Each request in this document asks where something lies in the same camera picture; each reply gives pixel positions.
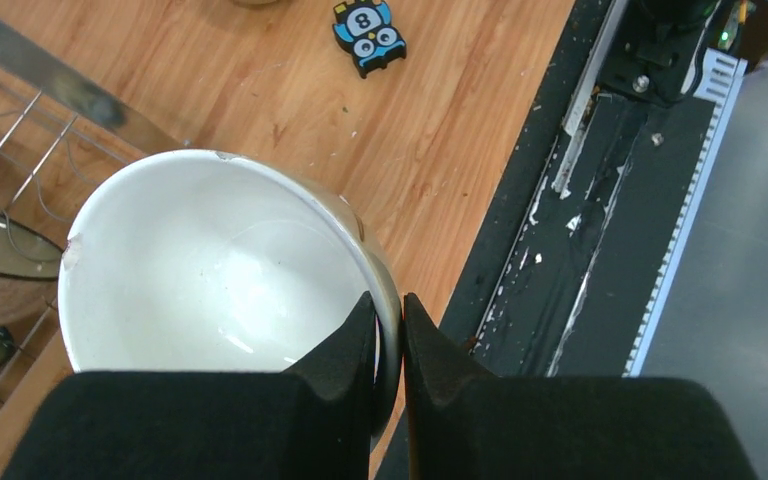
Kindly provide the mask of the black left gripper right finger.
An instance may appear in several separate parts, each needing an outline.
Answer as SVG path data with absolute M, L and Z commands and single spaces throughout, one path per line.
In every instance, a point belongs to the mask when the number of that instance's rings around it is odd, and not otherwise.
M 720 403 L 675 378 L 500 377 L 404 299 L 413 479 L 752 479 Z

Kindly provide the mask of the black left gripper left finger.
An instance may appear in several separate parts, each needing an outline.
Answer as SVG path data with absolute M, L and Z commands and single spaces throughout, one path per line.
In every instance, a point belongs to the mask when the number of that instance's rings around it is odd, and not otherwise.
M 364 479 L 377 322 L 369 293 L 281 373 L 87 372 L 44 399 L 7 479 Z

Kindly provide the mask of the cream bowl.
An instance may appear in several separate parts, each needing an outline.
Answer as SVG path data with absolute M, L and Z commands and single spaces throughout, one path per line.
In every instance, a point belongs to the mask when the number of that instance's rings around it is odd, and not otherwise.
M 231 0 L 235 5 L 244 7 L 261 7 L 277 3 L 279 0 Z
M 402 303 L 342 196 L 243 155 L 181 149 L 104 180 L 76 214 L 57 309 L 72 369 L 281 372 L 363 294 L 377 323 L 371 440 L 390 421 Z

